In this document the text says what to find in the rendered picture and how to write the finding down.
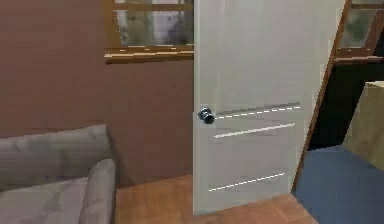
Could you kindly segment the white room door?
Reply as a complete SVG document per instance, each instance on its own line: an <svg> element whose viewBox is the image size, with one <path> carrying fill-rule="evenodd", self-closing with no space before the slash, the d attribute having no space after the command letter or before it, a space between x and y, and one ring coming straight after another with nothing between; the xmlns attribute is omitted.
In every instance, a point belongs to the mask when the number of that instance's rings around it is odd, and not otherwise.
<svg viewBox="0 0 384 224"><path fill-rule="evenodd" d="M291 191L349 3L195 0L194 214Z"/></svg>

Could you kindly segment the dark wooden framed window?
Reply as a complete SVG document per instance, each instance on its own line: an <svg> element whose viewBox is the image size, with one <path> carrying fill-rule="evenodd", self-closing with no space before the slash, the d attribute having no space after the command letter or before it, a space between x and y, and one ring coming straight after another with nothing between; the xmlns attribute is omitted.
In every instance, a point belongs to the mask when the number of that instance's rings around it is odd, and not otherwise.
<svg viewBox="0 0 384 224"><path fill-rule="evenodd" d="M336 64L384 61L376 50L384 31L384 0L349 0L337 44Z"/></svg>

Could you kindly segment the black round door knob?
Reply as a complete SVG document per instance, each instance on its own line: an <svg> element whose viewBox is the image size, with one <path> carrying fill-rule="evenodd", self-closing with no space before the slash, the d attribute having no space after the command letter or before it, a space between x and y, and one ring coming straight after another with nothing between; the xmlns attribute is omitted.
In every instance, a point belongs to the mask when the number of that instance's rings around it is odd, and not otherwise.
<svg viewBox="0 0 384 224"><path fill-rule="evenodd" d="M215 121L215 117L212 114L212 111L208 107L203 107L199 113L198 117L201 121L203 121L205 124L213 124Z"/></svg>

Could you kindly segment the beige cabinet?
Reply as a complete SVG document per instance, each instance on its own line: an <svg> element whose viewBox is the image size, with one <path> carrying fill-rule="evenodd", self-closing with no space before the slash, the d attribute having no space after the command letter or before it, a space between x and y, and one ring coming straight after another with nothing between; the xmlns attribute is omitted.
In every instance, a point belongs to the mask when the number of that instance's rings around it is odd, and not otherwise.
<svg viewBox="0 0 384 224"><path fill-rule="evenodd" d="M342 145L384 171L384 81L365 83Z"/></svg>

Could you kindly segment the grey sofa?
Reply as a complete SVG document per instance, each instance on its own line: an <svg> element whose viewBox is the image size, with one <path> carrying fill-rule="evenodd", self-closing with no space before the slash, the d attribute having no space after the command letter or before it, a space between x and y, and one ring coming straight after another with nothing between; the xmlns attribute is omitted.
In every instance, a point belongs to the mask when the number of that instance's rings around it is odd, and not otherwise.
<svg viewBox="0 0 384 224"><path fill-rule="evenodd" d="M116 171L104 124L0 138L0 224L114 224Z"/></svg>

